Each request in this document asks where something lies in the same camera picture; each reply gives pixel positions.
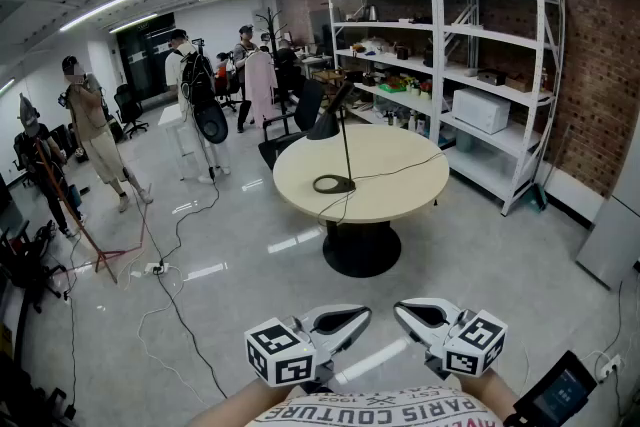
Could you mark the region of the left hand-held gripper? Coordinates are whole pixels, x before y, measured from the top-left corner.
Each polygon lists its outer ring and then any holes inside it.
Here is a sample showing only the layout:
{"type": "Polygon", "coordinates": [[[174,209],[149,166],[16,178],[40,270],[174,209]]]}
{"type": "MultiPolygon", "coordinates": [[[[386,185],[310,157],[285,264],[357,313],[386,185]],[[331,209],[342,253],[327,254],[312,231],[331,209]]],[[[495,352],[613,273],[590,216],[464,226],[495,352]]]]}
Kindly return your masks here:
{"type": "Polygon", "coordinates": [[[244,333],[249,365],[271,388],[317,379],[329,351],[348,349],[369,326],[371,310],[363,305],[325,305],[307,313],[322,344],[295,317],[273,317],[244,333]]]}

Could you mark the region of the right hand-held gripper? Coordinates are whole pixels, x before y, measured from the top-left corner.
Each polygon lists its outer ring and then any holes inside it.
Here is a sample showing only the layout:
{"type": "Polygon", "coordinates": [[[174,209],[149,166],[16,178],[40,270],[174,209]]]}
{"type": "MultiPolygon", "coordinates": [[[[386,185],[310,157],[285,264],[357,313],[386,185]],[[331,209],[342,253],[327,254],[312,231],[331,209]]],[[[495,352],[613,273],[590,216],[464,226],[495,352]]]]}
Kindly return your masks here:
{"type": "Polygon", "coordinates": [[[486,310],[462,310],[440,298],[410,298],[394,315],[414,341],[429,344],[426,365],[439,377],[481,377],[501,354],[508,326],[486,310]]]}

